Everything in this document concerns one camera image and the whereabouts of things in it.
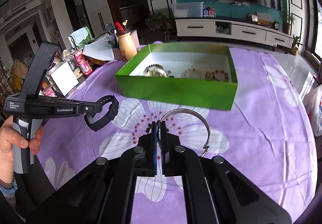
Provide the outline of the person's left hand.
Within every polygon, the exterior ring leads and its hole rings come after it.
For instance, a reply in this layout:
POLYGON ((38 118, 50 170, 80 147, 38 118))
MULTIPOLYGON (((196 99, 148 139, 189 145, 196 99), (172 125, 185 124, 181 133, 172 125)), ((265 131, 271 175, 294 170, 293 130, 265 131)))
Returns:
POLYGON ((35 138, 31 141, 24 139, 12 128, 13 116, 9 116, 1 126, 1 184, 12 186, 14 181, 14 160, 12 147, 29 147, 32 154, 37 154, 40 150, 41 139, 44 129, 42 126, 35 132, 35 138))

